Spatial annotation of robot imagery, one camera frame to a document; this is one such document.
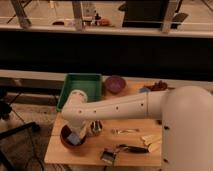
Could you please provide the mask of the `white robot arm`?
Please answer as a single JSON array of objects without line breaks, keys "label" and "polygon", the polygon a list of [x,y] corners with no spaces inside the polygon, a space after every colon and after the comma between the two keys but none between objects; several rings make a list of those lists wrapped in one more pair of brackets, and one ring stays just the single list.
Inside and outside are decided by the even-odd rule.
[{"label": "white robot arm", "polygon": [[213,171],[213,94],[202,87],[145,92],[99,102],[73,91],[62,109],[79,135],[87,120],[162,120],[162,171]]}]

